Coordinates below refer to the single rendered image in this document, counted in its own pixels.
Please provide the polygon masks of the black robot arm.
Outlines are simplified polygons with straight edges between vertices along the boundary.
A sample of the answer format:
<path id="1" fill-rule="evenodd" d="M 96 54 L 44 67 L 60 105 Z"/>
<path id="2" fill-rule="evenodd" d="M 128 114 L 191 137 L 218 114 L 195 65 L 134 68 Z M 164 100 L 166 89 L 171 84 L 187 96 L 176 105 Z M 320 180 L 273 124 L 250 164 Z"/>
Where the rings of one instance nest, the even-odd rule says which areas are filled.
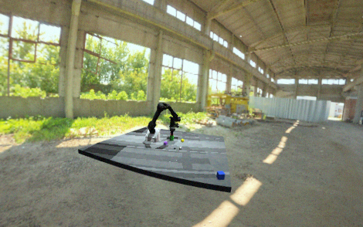
<path id="1" fill-rule="evenodd" d="M 173 109 L 171 108 L 171 106 L 168 103 L 158 103 L 157 105 L 157 110 L 152 118 L 152 120 L 150 121 L 150 123 L 148 124 L 148 129 L 150 131 L 150 134 L 155 134 L 155 126 L 157 125 L 155 122 L 158 119 L 160 113 L 163 110 L 167 110 L 169 109 L 171 112 L 172 117 L 170 122 L 180 122 L 181 121 L 181 117 L 178 117 L 178 115 L 176 114 L 176 112 L 173 111 Z"/>

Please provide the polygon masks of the blue block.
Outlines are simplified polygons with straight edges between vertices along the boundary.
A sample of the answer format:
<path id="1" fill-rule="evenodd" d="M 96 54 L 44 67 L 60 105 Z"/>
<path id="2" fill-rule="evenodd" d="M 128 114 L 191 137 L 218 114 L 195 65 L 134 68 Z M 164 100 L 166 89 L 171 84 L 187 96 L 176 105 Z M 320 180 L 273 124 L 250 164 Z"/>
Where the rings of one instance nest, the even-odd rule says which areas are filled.
<path id="1" fill-rule="evenodd" d="M 225 173 L 223 173 L 223 171 L 217 171 L 217 175 L 216 177 L 218 178 L 218 180 L 224 180 L 225 179 Z"/>

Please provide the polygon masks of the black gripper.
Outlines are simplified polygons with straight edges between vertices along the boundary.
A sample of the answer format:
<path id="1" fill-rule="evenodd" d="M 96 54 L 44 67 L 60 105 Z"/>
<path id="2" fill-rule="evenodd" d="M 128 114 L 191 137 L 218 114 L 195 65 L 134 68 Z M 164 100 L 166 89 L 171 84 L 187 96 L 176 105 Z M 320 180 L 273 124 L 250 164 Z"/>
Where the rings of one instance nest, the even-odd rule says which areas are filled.
<path id="1" fill-rule="evenodd" d="M 172 135 L 172 134 L 173 134 L 173 132 L 175 131 L 174 124 L 175 124 L 175 122 L 170 122 L 170 126 L 169 126 L 169 128 L 170 128 L 171 135 Z"/>

